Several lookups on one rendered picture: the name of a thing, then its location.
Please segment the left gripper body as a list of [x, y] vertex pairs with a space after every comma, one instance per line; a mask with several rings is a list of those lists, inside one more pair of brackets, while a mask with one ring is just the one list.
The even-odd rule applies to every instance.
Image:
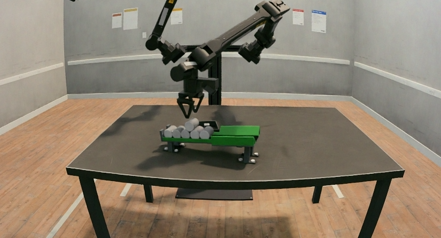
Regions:
[[197, 79], [198, 77], [190, 77], [188, 79], [183, 80], [184, 82], [184, 90], [178, 93], [178, 97], [177, 101], [189, 101], [189, 97], [193, 97], [193, 98], [199, 98], [201, 96], [203, 96], [205, 93], [203, 93], [203, 89], [201, 91], [199, 91], [198, 93], [188, 93], [188, 86], [187, 86], [187, 80], [192, 80], [192, 79]]

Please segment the grey steel billet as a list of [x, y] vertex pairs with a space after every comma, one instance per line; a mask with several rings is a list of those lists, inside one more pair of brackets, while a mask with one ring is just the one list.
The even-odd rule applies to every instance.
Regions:
[[194, 130], [191, 131], [190, 136], [191, 138], [200, 138], [200, 132], [203, 130], [204, 128], [201, 126], [196, 127]]
[[175, 130], [173, 130], [172, 132], [173, 138], [181, 138], [181, 131], [183, 131], [184, 129], [185, 129], [184, 126], [179, 126]]
[[190, 136], [190, 133], [191, 132], [189, 132], [189, 131], [187, 131], [186, 129], [184, 129], [182, 132], [181, 132], [181, 137], [182, 138], [190, 138], [191, 136]]
[[213, 134], [214, 129], [211, 126], [207, 126], [200, 132], [199, 135], [201, 139], [209, 139]]
[[199, 121], [197, 118], [191, 118], [189, 121], [185, 123], [185, 129], [189, 132], [194, 130], [196, 127], [198, 127]]
[[177, 128], [176, 126], [172, 125], [171, 127], [169, 127], [168, 129], [166, 129], [166, 130], [164, 131], [164, 136], [165, 136], [165, 137], [173, 137], [173, 136], [172, 136], [172, 132], [173, 132], [173, 130], [175, 130], [176, 128]]

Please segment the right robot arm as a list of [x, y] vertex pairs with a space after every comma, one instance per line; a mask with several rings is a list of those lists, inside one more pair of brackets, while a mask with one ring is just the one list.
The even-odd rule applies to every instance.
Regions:
[[163, 62], [165, 62], [179, 49], [178, 44], [173, 45], [161, 36], [176, 2], [177, 0], [166, 0], [153, 32], [145, 43], [148, 50], [154, 51], [159, 49], [161, 51], [161, 54], [163, 55]]

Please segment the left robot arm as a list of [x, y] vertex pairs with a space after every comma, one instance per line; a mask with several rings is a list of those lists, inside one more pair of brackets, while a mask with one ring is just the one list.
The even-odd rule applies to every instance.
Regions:
[[[221, 36], [209, 40], [201, 46], [195, 48], [185, 62], [174, 66], [170, 76], [173, 81], [179, 82], [190, 77], [198, 77], [198, 70], [203, 72], [209, 69], [215, 59], [234, 44], [236, 41], [260, 27], [254, 34], [256, 40], [243, 45], [243, 49], [258, 62], [260, 54], [264, 48], [268, 49], [275, 42], [274, 30], [278, 22], [283, 18], [282, 15], [290, 10], [282, 0], [262, 1], [254, 8], [256, 13], [241, 23], [237, 24]], [[214, 95], [219, 87], [219, 78], [198, 77], [197, 79], [187, 80], [188, 93], [198, 93], [202, 89], [210, 95]]]

